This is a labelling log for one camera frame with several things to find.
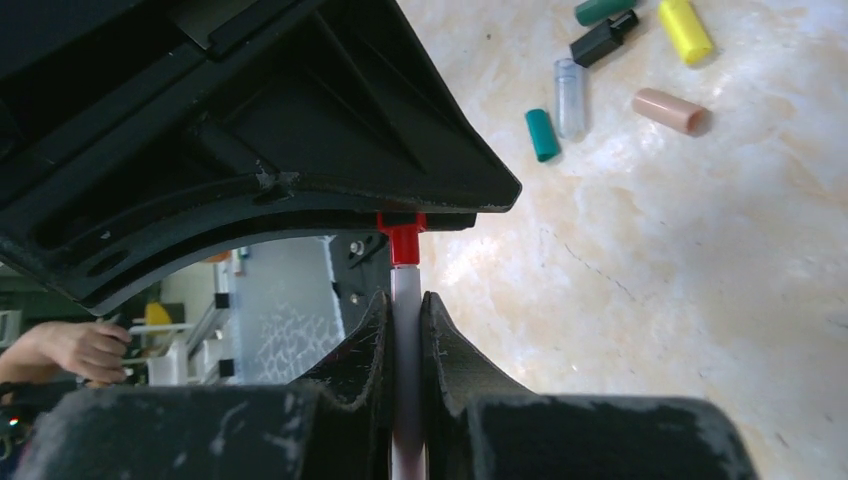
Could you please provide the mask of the dark green pen cap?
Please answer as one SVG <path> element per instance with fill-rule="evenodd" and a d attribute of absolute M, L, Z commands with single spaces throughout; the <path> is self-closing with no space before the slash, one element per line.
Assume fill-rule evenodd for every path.
<path fill-rule="evenodd" d="M 585 0 L 574 8 L 574 16 L 581 26 L 589 27 L 631 10 L 636 4 L 636 0 Z"/>

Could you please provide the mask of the red capped white marker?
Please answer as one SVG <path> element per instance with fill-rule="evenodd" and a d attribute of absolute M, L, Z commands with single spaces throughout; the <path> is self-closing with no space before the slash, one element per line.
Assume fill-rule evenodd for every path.
<path fill-rule="evenodd" d="M 391 264 L 394 329 L 391 477 L 425 479 L 419 234 L 426 229 L 426 217 L 419 213 L 379 213 L 377 227 L 388 237 Z"/>

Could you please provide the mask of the clear pen cap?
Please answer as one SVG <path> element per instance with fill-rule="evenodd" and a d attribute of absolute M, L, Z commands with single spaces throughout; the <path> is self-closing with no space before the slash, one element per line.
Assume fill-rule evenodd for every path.
<path fill-rule="evenodd" d="M 565 140 L 576 140 L 586 131 L 585 69 L 572 58 L 554 63 L 555 127 Z"/>

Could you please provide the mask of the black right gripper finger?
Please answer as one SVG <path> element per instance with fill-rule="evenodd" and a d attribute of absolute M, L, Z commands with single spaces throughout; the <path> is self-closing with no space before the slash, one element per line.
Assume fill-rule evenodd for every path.
<path fill-rule="evenodd" d="M 394 1 L 5 1 L 1 260 L 94 314 L 217 253 L 511 209 Z"/>

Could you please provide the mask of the yellow pen cap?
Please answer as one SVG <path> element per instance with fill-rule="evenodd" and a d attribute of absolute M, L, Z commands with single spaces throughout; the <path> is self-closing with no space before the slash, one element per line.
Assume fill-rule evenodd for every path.
<path fill-rule="evenodd" d="M 714 44 L 690 1 L 663 0 L 658 6 L 658 16 L 686 66 L 695 66 L 712 53 Z"/>

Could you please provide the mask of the person's bare hand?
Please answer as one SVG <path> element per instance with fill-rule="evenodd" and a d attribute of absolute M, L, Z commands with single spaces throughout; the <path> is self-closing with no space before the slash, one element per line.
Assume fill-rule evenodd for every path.
<path fill-rule="evenodd" d="M 120 383 L 130 342 L 126 329 L 110 323 L 41 323 L 1 354 L 1 381 L 45 383 L 63 370 L 102 384 Z"/>

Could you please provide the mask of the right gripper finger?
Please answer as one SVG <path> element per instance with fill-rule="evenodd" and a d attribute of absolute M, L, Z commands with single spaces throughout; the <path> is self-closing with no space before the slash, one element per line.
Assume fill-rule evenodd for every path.
<path fill-rule="evenodd" d="M 700 399 L 537 394 L 457 329 L 441 298 L 421 308 L 433 479 L 754 479 L 742 438 Z"/>
<path fill-rule="evenodd" d="M 83 388 L 36 423 L 18 479 L 385 479 L 390 300 L 284 385 Z"/>

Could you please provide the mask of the black pen cap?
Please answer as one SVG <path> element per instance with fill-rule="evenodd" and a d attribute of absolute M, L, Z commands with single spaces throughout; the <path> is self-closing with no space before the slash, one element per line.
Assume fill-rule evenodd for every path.
<path fill-rule="evenodd" d="M 573 61 L 589 68 L 624 44 L 625 37 L 634 30 L 640 21 L 634 10 L 614 19 L 606 19 L 571 43 Z"/>

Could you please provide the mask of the teal pen cap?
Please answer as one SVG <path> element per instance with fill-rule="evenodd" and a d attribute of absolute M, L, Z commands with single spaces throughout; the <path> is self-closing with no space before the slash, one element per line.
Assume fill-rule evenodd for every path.
<path fill-rule="evenodd" d="M 561 148 L 546 110 L 528 110 L 525 121 L 538 162 L 545 163 L 560 154 Z"/>

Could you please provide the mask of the pink pen cap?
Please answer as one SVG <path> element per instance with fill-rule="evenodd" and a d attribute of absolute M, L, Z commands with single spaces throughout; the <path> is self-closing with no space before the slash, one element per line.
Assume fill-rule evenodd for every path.
<path fill-rule="evenodd" d="M 652 88 L 640 89 L 631 101 L 635 113 L 687 135 L 695 134 L 708 110 Z"/>

